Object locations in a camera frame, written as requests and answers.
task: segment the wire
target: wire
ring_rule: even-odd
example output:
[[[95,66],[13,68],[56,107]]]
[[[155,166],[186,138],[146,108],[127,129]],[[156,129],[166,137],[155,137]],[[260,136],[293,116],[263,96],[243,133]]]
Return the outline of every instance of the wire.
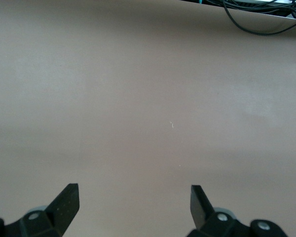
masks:
[[[243,11],[250,11],[250,12],[258,12],[258,13],[264,13],[264,14],[274,14],[277,15],[277,13],[282,13],[285,14],[286,16],[291,14],[293,18],[296,19],[296,0],[292,0],[292,3],[280,3],[277,5],[274,5],[272,3],[275,3],[277,0],[272,0],[269,2],[264,2],[261,4],[248,4],[247,6],[245,5],[240,5],[237,0],[206,0],[212,5],[216,6],[222,6],[225,9],[225,12],[227,13],[228,17],[230,20],[233,22],[233,24],[241,29],[242,31],[245,31],[250,34],[258,35],[258,36],[272,36],[272,35],[277,35],[280,33],[283,33],[285,31],[288,31],[294,27],[296,27],[296,23],[277,32],[272,32],[272,33],[261,33],[261,32],[255,32],[249,29],[246,29],[245,27],[241,26],[236,20],[232,17],[230,14],[230,11],[228,10],[229,8],[231,9],[238,9],[238,10],[243,10]]]

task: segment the tabletop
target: tabletop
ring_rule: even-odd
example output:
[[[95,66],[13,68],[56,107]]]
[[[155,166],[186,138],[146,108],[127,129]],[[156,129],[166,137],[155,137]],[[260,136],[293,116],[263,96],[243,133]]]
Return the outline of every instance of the tabletop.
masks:
[[[178,0],[0,0],[0,217],[68,183],[66,237],[184,237],[192,184],[296,237],[296,29]]]

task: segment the screw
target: screw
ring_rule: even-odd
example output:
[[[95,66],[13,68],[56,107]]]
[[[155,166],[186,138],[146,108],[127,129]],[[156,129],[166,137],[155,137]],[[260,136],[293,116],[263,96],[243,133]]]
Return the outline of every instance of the screw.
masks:
[[[39,213],[33,213],[32,215],[29,216],[29,220],[34,220],[39,216]]]
[[[228,220],[228,217],[223,214],[223,213],[220,213],[217,215],[217,218],[220,220],[220,221],[227,221]]]
[[[258,226],[265,231],[269,231],[271,229],[270,226],[263,221],[258,222]]]

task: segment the black cable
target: black cable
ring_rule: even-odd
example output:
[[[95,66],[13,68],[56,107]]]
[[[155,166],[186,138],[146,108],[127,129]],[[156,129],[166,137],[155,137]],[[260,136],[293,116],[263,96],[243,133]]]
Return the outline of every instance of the black cable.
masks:
[[[288,31],[288,30],[290,30],[290,29],[296,27],[296,23],[295,23],[295,24],[293,24],[292,26],[289,26],[289,27],[287,27],[287,28],[285,28],[285,29],[283,29],[283,30],[281,30],[281,31],[272,32],[272,33],[260,33],[260,32],[251,31],[251,30],[248,30],[248,29],[242,27],[241,25],[239,25],[239,24],[235,21],[235,19],[231,16],[231,14],[230,14],[230,12],[229,12],[229,10],[228,10],[228,8],[227,8],[227,5],[226,5],[225,0],[222,0],[222,5],[223,5],[223,7],[224,7],[224,9],[225,9],[225,12],[227,13],[228,17],[229,17],[230,20],[233,22],[233,24],[234,24],[236,27],[238,27],[239,29],[241,29],[242,31],[247,32],[247,33],[250,33],[250,34],[254,34],[254,35],[257,35],[257,36],[273,36],[273,35],[277,35],[277,34],[283,33],[283,32],[285,32],[285,31]]]
[[[210,2],[211,4],[217,5],[217,6],[223,6],[220,2],[215,2],[215,1],[211,1],[211,0],[206,0],[207,2]],[[265,7],[261,7],[258,8],[256,6],[240,6],[240,5],[234,5],[232,3],[228,3],[227,1],[224,2],[225,5],[228,8],[232,8],[232,9],[238,9],[238,10],[244,10],[244,11],[262,11],[262,10],[273,10],[273,9],[288,9],[291,10],[291,6],[295,6],[295,4],[281,4],[281,5],[276,5],[276,6],[265,6]]]
[[[261,4],[255,5],[254,7],[265,6],[265,5],[268,5],[268,4],[270,4],[270,3],[274,3],[274,2],[276,2],[276,1],[277,1],[277,0],[272,0],[272,1],[264,2],[264,3],[261,3]]]
[[[263,13],[263,14],[271,14],[271,13],[274,13],[278,10],[272,10],[272,11],[263,11],[263,12],[259,12],[259,13]]]
[[[237,3],[237,1],[235,1],[235,0],[231,0],[231,1],[233,2],[233,4],[239,6],[239,4]]]

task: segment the metal screw head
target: metal screw head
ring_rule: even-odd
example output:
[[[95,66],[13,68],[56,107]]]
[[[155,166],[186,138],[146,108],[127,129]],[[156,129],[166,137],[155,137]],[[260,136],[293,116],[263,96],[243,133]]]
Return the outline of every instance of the metal screw head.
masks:
[[[39,213],[33,213],[32,215],[29,216],[29,220],[34,220],[39,216]]]
[[[263,221],[258,222],[258,226],[265,231],[269,231],[271,229],[270,226]]]
[[[223,213],[220,213],[217,215],[217,218],[220,220],[220,221],[227,221],[228,220],[228,217],[223,214]]]

